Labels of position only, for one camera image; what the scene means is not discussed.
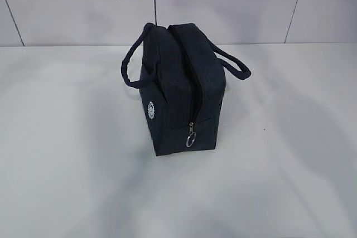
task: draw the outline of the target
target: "zipper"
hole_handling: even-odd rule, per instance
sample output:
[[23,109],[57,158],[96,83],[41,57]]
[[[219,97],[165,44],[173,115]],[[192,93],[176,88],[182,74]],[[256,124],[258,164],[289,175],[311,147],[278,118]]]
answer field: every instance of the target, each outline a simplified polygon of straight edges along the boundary
[[188,75],[190,78],[192,78],[192,81],[194,82],[194,86],[193,87],[191,86],[191,88],[193,88],[193,90],[194,90],[194,105],[190,111],[190,122],[189,122],[190,132],[189,132],[189,136],[187,137],[187,142],[186,142],[186,146],[188,148],[190,148],[196,139],[196,132],[194,132],[194,123],[195,123],[197,116],[199,114],[199,111],[202,107],[203,89],[202,89],[201,81],[199,80],[199,77],[197,76],[195,68],[192,64],[192,61],[191,61],[190,57],[188,56],[188,54],[185,50],[184,44],[182,43],[180,36],[177,33],[175,27],[170,25],[168,27],[168,31],[174,37],[174,39],[177,41],[177,43],[181,49],[181,52],[183,53],[186,65],[188,67],[187,68]]

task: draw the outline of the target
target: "black strap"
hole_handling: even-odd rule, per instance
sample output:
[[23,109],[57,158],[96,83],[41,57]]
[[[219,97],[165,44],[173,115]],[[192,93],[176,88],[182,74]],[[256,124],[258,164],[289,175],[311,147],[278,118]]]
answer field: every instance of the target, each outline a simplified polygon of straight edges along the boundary
[[218,48],[215,44],[213,44],[210,40],[208,40],[211,48],[213,49],[214,52],[218,53],[219,55],[231,60],[235,64],[238,65],[238,67],[241,69],[241,71],[238,71],[236,68],[234,68],[231,64],[228,62],[219,59],[219,62],[222,64],[223,67],[225,67],[232,75],[234,75],[236,78],[245,80],[248,77],[251,76],[251,71],[246,67],[244,63],[242,63],[240,60],[238,60],[236,57],[233,57],[232,55],[229,55],[228,53],[224,52],[220,48]]
[[147,34],[149,33],[149,31],[151,30],[152,27],[153,27],[152,23],[148,23],[145,25],[144,31],[142,32],[142,34],[140,35],[138,40],[134,43],[134,45],[131,47],[131,49],[125,56],[123,63],[122,63],[122,76],[123,76],[124,82],[125,82],[125,84],[127,84],[127,86],[130,86],[135,89],[141,89],[141,88],[149,85],[151,82],[153,82],[156,79],[156,66],[157,66],[157,63],[159,62],[159,59],[157,59],[157,61],[155,62],[152,73],[147,78],[145,78],[143,80],[131,82],[128,77],[128,74],[127,74],[130,58],[133,56],[133,54],[134,54],[135,50],[138,48],[138,46],[144,41],[145,37],[147,36]]

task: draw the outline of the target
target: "white tile wall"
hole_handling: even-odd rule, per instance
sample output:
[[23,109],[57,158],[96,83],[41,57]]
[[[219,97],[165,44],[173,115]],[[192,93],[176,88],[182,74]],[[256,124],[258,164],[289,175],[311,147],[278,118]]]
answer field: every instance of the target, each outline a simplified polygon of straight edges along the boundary
[[5,0],[0,0],[0,46],[22,46]]
[[26,46],[128,45],[153,0],[8,0]]
[[216,43],[282,43],[296,0],[157,0],[160,24],[196,23]]
[[357,42],[357,0],[299,0],[288,42]]

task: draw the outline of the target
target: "white logo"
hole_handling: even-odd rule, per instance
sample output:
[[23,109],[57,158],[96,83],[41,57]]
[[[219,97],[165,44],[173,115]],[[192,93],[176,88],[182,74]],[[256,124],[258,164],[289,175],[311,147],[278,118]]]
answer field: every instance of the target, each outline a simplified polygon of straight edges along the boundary
[[150,119],[154,119],[154,117],[155,117],[155,107],[154,107],[154,103],[152,103],[152,101],[150,101],[149,104],[147,105],[147,114],[148,114]]

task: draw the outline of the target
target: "bag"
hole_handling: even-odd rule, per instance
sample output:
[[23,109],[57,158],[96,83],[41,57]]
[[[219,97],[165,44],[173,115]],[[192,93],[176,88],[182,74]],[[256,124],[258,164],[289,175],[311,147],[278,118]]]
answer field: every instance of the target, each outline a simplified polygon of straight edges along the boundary
[[[130,58],[144,42],[140,80],[127,75]],[[226,61],[234,63],[241,71]],[[216,146],[226,79],[223,67],[235,77],[250,77],[249,69],[228,55],[192,23],[168,29],[148,23],[122,63],[124,82],[140,89],[156,156]]]

